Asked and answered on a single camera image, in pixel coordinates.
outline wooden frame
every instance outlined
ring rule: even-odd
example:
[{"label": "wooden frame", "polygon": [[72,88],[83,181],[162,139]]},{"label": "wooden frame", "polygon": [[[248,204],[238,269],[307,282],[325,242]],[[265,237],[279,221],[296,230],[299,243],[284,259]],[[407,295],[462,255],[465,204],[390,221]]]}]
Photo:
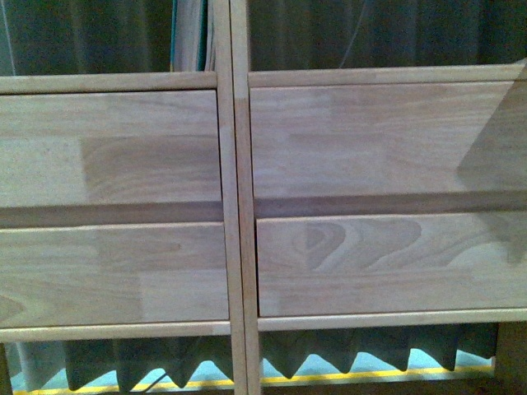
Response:
[{"label": "wooden frame", "polygon": [[[145,91],[215,90],[218,139],[222,168],[222,201],[217,204],[194,202],[135,204],[129,207],[96,204],[92,207],[4,208],[2,226],[27,228],[42,226],[122,225],[134,222],[156,224],[175,221],[222,221],[225,232],[229,321],[108,324],[45,328],[11,328],[0,331],[0,342],[81,340],[93,338],[216,336],[231,334],[235,394],[247,395],[243,300],[240,279],[240,236],[236,179],[236,145],[232,94],[231,14],[226,1],[214,2],[214,35],[217,39],[215,72],[134,73],[87,76],[1,77],[1,95],[47,95]],[[8,377],[0,360],[0,370]],[[2,377],[0,392],[10,393]]]},{"label": "wooden frame", "polygon": [[[383,314],[316,314],[289,317],[259,317],[256,259],[256,220],[274,217],[445,214],[462,211],[514,210],[527,207],[524,189],[481,193],[423,193],[386,196],[326,197],[280,204],[262,204],[253,190],[253,141],[251,136],[250,92],[258,89],[309,89],[327,86],[419,86],[492,82],[526,83],[527,65],[515,63],[476,67],[404,67],[398,69],[313,70],[304,72],[251,72],[247,0],[214,2],[217,70],[215,72],[152,73],[58,77],[0,77],[0,99],[9,95],[108,94],[110,92],[205,91],[215,90],[217,129],[221,165],[221,201],[134,202],[128,206],[94,202],[90,207],[4,207],[0,208],[2,228],[65,227],[132,223],[223,222],[226,249],[226,281],[229,319],[181,323],[122,323],[67,325],[42,328],[4,328],[0,342],[82,340],[92,338],[183,337],[231,335],[235,395],[261,393],[259,334],[325,328],[367,328],[376,326],[427,325],[440,323],[500,322],[496,377],[508,393],[526,391],[525,322],[527,308],[465,309]],[[0,344],[0,394],[11,393],[5,379],[5,352]],[[496,381],[457,383],[384,383],[313,388],[266,388],[264,393],[445,393],[464,390],[478,393],[486,388],[500,393]],[[232,393],[217,391],[215,393]]]},{"label": "wooden frame", "polygon": [[[524,210],[525,209],[525,190],[521,192],[497,191],[496,193],[481,193],[474,200],[463,193],[425,195],[409,194],[407,196],[363,196],[348,197],[339,196],[328,205],[328,197],[283,199],[280,201],[258,200],[254,196],[253,177],[249,170],[253,169],[252,159],[253,145],[251,138],[250,116],[253,110],[250,105],[250,92],[253,89],[285,88],[291,92],[302,87],[334,87],[341,86],[395,86],[397,84],[439,84],[439,83],[466,83],[476,81],[504,81],[514,85],[518,81],[525,81],[527,72],[525,64],[520,62],[511,65],[497,66],[476,66],[476,67],[402,67],[397,69],[361,69],[361,70],[310,70],[310,71],[280,71],[280,72],[250,72],[250,48],[248,45],[248,1],[231,0],[232,24],[236,34],[232,38],[233,46],[233,68],[235,70],[235,106],[236,106],[236,133],[238,141],[238,163],[242,169],[239,172],[240,188],[240,227],[242,229],[242,268],[244,272],[245,303],[253,306],[257,303],[253,290],[257,288],[256,279],[256,257],[254,256],[254,246],[257,244],[254,239],[255,222],[259,218],[274,217],[298,217],[298,216],[341,216],[341,215],[363,215],[363,214],[430,214],[446,212],[463,212],[492,210],[500,207],[503,210]],[[506,322],[527,320],[526,309],[470,309],[470,310],[447,310],[447,311],[427,311],[427,312],[403,312],[387,314],[349,314],[349,315],[311,315],[297,317],[268,317],[256,318],[260,332],[279,331],[279,330],[305,330],[322,328],[364,328],[373,326],[398,326],[398,325],[419,325],[433,323],[476,323],[476,322]],[[518,341],[518,330],[516,323],[503,324],[501,326],[500,347],[504,352],[506,347],[503,344],[512,344]],[[255,375],[259,372],[259,341],[258,333],[254,330],[254,315],[245,316],[245,333],[247,349],[253,350],[248,353],[247,365],[248,374]],[[521,347],[520,355],[525,359],[525,348]],[[497,365],[503,355],[498,352]],[[525,369],[525,364],[519,362],[516,372]],[[497,371],[500,379],[511,381],[509,376],[505,376]],[[250,391],[257,393],[261,391],[258,384],[249,378]],[[426,384],[372,384],[368,386],[368,393],[445,393],[445,388],[453,385],[457,391],[467,393],[479,393],[483,388],[490,393],[501,393],[498,391],[500,384],[495,382],[477,383],[474,387],[466,382],[457,383],[426,383]],[[302,388],[297,389],[298,393],[350,393],[353,386],[336,386],[333,388]],[[366,386],[356,386],[357,393],[365,390]],[[292,388],[266,388],[264,393],[295,393]]]}]

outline wooden shelf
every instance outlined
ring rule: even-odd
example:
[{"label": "wooden shelf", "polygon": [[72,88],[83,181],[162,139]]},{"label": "wooden shelf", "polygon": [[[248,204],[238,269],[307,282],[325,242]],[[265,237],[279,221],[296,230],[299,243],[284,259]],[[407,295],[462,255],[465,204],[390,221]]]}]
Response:
[{"label": "wooden shelf", "polygon": [[336,86],[418,84],[427,82],[524,81],[527,66],[512,63],[491,66],[351,68],[250,72],[251,88],[279,86]]},{"label": "wooden shelf", "polygon": [[149,72],[0,77],[0,95],[215,89],[215,72]]},{"label": "wooden shelf", "polygon": [[220,336],[230,334],[231,324],[229,321],[81,325],[0,329],[0,342],[52,342],[59,340]]},{"label": "wooden shelf", "polygon": [[398,327],[449,323],[492,323],[527,320],[527,309],[476,309],[386,314],[342,314],[258,319],[260,332],[313,329]]}]

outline light wood panel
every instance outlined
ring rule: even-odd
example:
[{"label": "light wood panel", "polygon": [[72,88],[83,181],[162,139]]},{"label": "light wood panel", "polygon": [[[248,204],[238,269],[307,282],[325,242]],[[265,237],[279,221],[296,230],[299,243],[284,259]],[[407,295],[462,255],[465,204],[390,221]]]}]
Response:
[{"label": "light wood panel", "polygon": [[213,89],[215,72],[145,72],[0,77],[0,95]]},{"label": "light wood panel", "polygon": [[423,82],[519,81],[526,79],[527,71],[524,61],[523,63],[488,66],[387,67],[251,72],[249,74],[249,85],[251,88],[256,88]]},{"label": "light wood panel", "polygon": [[255,88],[251,114],[258,200],[527,189],[527,82]]},{"label": "light wood panel", "polygon": [[228,319],[222,223],[0,231],[0,328]]},{"label": "light wood panel", "polygon": [[263,316],[527,306],[527,212],[257,221]]},{"label": "light wood panel", "polygon": [[0,207],[220,202],[214,91],[0,97]]},{"label": "light wood panel", "polygon": [[66,327],[0,329],[0,342],[55,342],[65,340],[135,339],[230,335],[228,321],[184,323],[127,323]]},{"label": "light wood panel", "polygon": [[247,82],[250,64],[248,4],[246,0],[229,0],[231,5],[231,45],[233,93],[236,126],[236,165],[238,205],[240,209],[240,250],[244,296],[245,350],[249,395],[260,388],[260,353],[258,334],[258,288],[254,239],[253,166],[251,160],[250,92]]},{"label": "light wood panel", "polygon": [[238,218],[230,3],[228,1],[211,2],[211,5],[214,8],[215,40],[217,41],[217,102],[222,160],[229,315],[231,317],[232,367],[236,395],[248,395],[244,296],[241,280],[240,222]]},{"label": "light wood panel", "polygon": [[527,309],[473,309],[413,313],[263,317],[258,319],[258,328],[261,332],[274,332],[311,329],[399,327],[447,323],[504,323],[520,320],[527,320]]}]

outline dark curtain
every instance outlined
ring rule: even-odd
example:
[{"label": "dark curtain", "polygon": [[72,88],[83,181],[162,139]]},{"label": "dark curtain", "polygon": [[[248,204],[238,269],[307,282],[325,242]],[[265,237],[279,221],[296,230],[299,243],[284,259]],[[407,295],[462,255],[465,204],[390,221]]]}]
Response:
[{"label": "dark curtain", "polygon": [[[264,332],[260,339],[261,356],[288,378],[311,354],[324,358],[342,373],[350,371],[359,352],[406,370],[412,348],[453,370],[457,350],[487,359],[496,354],[497,324]],[[11,376],[22,372],[28,391],[41,388],[60,369],[66,370],[72,391],[115,370],[120,391],[129,392],[146,374],[159,368],[182,388],[204,360],[213,361],[233,378],[231,339],[227,336],[32,342],[8,344],[6,348]]]},{"label": "dark curtain", "polygon": [[345,68],[513,63],[527,56],[525,0],[249,5],[253,70],[338,68],[351,41]]},{"label": "dark curtain", "polygon": [[[2,5],[16,75],[169,71],[172,0],[4,0]],[[8,66],[4,75],[13,74]]]}]

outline shelf unit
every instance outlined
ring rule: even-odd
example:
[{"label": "shelf unit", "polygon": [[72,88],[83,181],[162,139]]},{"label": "shelf unit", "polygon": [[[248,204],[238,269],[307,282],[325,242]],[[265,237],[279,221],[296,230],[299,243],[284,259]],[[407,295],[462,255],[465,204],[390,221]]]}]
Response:
[{"label": "shelf unit", "polygon": [[[248,3],[231,1],[247,350],[269,331],[500,322],[496,377],[510,389],[525,383],[525,358],[515,360],[516,382],[503,373],[510,344],[525,352],[527,184],[517,170],[527,166],[525,62],[252,72]],[[517,225],[493,225],[499,216]],[[422,241],[404,240],[419,222]],[[477,241],[486,229],[496,233]],[[365,244],[380,238],[402,249],[395,267],[364,246],[350,258],[366,235]],[[473,242],[453,263],[439,250],[457,239]],[[505,240],[516,242],[515,258],[482,247]],[[419,254],[432,258],[413,269]],[[378,267],[368,271],[370,260]],[[259,363],[248,354],[250,393],[261,391]],[[408,387],[393,393],[417,388]],[[300,392],[354,388],[360,393]]]},{"label": "shelf unit", "polygon": [[[86,262],[104,266],[104,259],[91,255],[92,249],[104,247],[107,256],[126,251],[120,258],[136,267],[132,273],[116,268],[116,276],[131,277],[121,290],[128,297],[120,300],[116,294],[111,302],[119,308],[116,321],[101,302],[90,299],[92,289],[100,286],[93,284],[84,294],[69,293],[78,311],[68,316],[53,314],[59,295],[43,298],[49,301],[45,316],[3,309],[0,342],[230,334],[234,393],[254,395],[262,391],[262,332],[497,322],[496,377],[512,389],[527,385],[522,250],[527,245],[527,183],[515,171],[527,166],[521,129],[527,114],[525,64],[252,72],[247,1],[215,0],[214,5],[215,72],[0,78],[0,135],[10,144],[17,136],[25,138],[13,149],[26,160],[17,162],[11,176],[29,180],[20,182],[22,192],[0,197],[0,249],[3,240],[23,244],[16,258],[31,263],[38,251],[54,245],[51,253],[66,258],[74,253],[77,274],[89,272]],[[22,115],[25,122],[20,122]],[[420,123],[409,135],[415,119]],[[355,140],[339,132],[351,124],[360,129]],[[510,127],[500,140],[492,133],[504,125]],[[321,128],[334,133],[311,144]],[[489,142],[494,151],[485,151]],[[166,156],[149,156],[153,148]],[[419,150],[424,154],[415,155]],[[293,160],[284,151],[295,152]],[[112,174],[108,168],[117,153],[133,160],[114,163]],[[170,159],[175,153],[181,162]],[[349,178],[339,158],[363,168],[364,174]],[[46,173],[32,169],[30,160],[39,161]],[[391,178],[383,179],[386,172]],[[131,174],[135,180],[128,179]],[[43,178],[44,187],[38,187]],[[392,226],[387,232],[384,223]],[[342,240],[337,246],[319,244],[326,254],[322,258],[313,258],[307,244],[294,254],[289,239],[306,238],[308,228],[323,235],[322,241],[332,241],[333,233]],[[451,270],[453,258],[437,253],[439,258],[428,265],[440,269],[432,274],[421,267],[402,274],[385,267],[376,276],[375,270],[363,276],[345,267],[336,272],[343,276],[335,276],[333,268],[343,263],[327,257],[342,246],[348,252],[355,243],[349,235],[365,228],[370,237],[385,237],[395,248],[406,245],[403,237],[428,235],[402,260],[448,249],[457,239],[472,240],[459,251],[468,254],[464,259],[472,266],[461,263]],[[417,233],[405,234],[410,228]],[[141,255],[144,240],[154,249],[148,255],[160,256],[154,262]],[[516,246],[510,255],[503,254],[504,240]],[[185,264],[168,271],[166,281],[163,262],[175,241]],[[288,257],[290,267],[281,265],[278,253]],[[488,254],[493,261],[478,263]],[[364,267],[364,259],[352,265]],[[49,278],[54,264],[47,266]],[[324,270],[305,270],[323,264],[328,266]],[[147,275],[160,268],[161,274]],[[40,275],[35,271],[35,284]],[[392,276],[399,276],[399,282],[390,281]],[[172,287],[181,277],[186,280]],[[289,282],[281,284],[277,277]],[[422,291],[424,283],[440,285],[433,297]],[[478,295],[475,283],[487,293]],[[379,284],[394,295],[390,303],[376,294],[355,303],[354,287],[374,290]],[[11,296],[19,291],[24,296],[25,289],[21,282]],[[445,290],[450,298],[441,300]],[[411,305],[405,304],[409,292],[421,292]],[[34,296],[26,293],[31,308]],[[167,298],[181,304],[167,308]],[[301,298],[309,304],[285,303]],[[154,308],[153,316],[143,313],[144,303]],[[91,313],[86,315],[88,305]],[[5,381],[0,381],[0,393],[10,393]],[[415,393],[416,388],[421,393],[476,393],[478,386],[499,389],[489,380],[364,388],[369,393]],[[359,388],[264,392],[350,393]]]},{"label": "shelf unit", "polygon": [[231,335],[247,393],[229,8],[215,72],[0,78],[0,342]]}]

